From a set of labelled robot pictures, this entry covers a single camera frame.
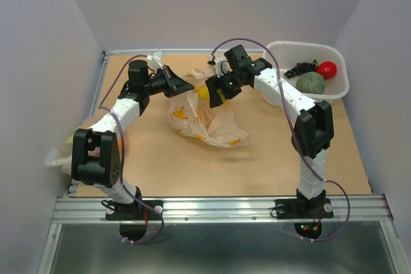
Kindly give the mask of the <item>black fake grape bunch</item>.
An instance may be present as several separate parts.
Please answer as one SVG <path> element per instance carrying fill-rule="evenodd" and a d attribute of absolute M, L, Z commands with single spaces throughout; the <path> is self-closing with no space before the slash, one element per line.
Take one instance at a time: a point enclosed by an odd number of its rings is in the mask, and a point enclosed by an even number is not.
<path fill-rule="evenodd" d="M 312 62 L 299 62 L 292 69 L 287 70 L 284 76 L 288 79 L 303 75 L 308 72 L 316 72 L 319 67 L 317 60 Z"/>

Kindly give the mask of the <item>green fake melon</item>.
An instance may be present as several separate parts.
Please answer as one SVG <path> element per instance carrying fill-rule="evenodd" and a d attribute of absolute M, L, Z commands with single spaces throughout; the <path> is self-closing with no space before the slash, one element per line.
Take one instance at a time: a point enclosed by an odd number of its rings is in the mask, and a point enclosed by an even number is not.
<path fill-rule="evenodd" d="M 308 72 L 299 77 L 295 88 L 307 94 L 323 94 L 326 89 L 326 81 L 319 73 Z"/>

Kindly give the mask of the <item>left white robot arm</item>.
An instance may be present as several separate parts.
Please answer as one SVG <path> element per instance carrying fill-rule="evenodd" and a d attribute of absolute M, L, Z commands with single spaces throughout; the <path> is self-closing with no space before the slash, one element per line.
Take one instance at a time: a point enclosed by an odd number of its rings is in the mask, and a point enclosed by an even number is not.
<path fill-rule="evenodd" d="M 146 60 L 131 60 L 125 67 L 128 80 L 113 107 L 97 123 L 73 134 L 71 177 L 108 196 L 110 210 L 121 210 L 127 218 L 135 219 L 142 214 L 144 205 L 139 188 L 123 176 L 125 129 L 143 114 L 151 96 L 164 94 L 173 98 L 194 86 L 167 65 L 155 69 Z"/>

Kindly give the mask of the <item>yellow fake lemon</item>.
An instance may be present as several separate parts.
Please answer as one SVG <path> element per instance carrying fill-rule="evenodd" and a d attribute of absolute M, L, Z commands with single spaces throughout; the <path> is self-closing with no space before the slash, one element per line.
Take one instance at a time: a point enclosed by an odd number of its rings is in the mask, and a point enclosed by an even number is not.
<path fill-rule="evenodd" d="M 218 93 L 218 95 L 219 95 L 222 103 L 225 103 L 225 102 L 226 102 L 226 98 L 225 98 L 225 96 L 223 95 L 222 91 L 221 91 L 221 90 L 218 90 L 217 93 Z M 199 88 L 197 89 L 197 94 L 198 94 L 198 97 L 199 97 L 199 98 L 203 99 L 203 100 L 206 101 L 206 102 L 210 102 L 210 94 L 209 94 L 209 91 L 208 91 L 208 88 L 207 88 L 206 85 L 203 85 L 203 86 L 199 87 Z"/>

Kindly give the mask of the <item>red fake apple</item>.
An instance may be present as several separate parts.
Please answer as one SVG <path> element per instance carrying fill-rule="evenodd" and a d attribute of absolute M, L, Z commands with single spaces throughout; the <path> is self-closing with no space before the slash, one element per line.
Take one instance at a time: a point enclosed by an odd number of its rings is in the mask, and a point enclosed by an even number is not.
<path fill-rule="evenodd" d="M 317 69 L 319 73 L 325 80 L 330 80 L 337 75 L 337 65 L 331 61 L 322 62 Z"/>

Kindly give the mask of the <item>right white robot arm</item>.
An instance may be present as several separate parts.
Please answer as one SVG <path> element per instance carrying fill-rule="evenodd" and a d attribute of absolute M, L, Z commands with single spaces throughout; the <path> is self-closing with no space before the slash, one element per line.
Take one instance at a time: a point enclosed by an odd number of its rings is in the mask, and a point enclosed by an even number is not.
<path fill-rule="evenodd" d="M 216 74 L 205 82 L 209 106 L 219 107 L 235 98 L 242 87 L 260 91 L 281 107 L 300 158 L 300 180 L 294 198 L 275 201 L 279 219 L 332 218 L 333 208 L 324 188 L 324 164 L 334 137 L 333 114 L 327 101 L 316 102 L 285 81 L 274 64 L 251 59 L 242 45 L 223 56 L 210 55 Z"/>

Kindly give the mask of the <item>translucent banana-print plastic bag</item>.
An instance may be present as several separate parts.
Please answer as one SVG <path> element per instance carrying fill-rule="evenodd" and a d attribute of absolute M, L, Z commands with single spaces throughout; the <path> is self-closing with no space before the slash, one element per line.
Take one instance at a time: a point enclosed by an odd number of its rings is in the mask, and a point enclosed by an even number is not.
<path fill-rule="evenodd" d="M 235 124 L 229 102 L 210 108 L 209 102 L 198 97 L 197 89 L 206 85 L 206 80 L 214 74 L 212 67 L 205 70 L 194 68 L 183 77 L 194 89 L 169 100 L 168 122 L 179 134 L 211 146 L 227 149 L 249 147 L 250 136 Z"/>

